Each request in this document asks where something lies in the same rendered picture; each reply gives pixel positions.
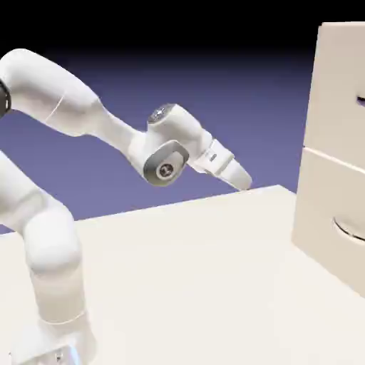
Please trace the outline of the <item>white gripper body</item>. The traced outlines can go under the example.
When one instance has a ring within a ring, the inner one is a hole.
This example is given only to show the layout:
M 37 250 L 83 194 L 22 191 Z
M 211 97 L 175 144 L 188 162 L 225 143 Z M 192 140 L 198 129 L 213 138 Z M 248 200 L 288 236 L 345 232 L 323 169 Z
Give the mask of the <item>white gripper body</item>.
M 250 174 L 226 148 L 210 150 L 207 155 L 207 171 L 236 190 L 248 190 L 252 185 Z

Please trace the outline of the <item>cream painted cabinet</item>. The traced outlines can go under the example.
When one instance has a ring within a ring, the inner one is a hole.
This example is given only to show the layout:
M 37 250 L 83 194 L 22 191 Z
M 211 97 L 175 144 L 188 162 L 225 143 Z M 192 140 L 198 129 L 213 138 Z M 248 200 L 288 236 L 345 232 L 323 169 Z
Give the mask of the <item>cream painted cabinet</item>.
M 318 30 L 292 241 L 365 298 L 365 21 Z

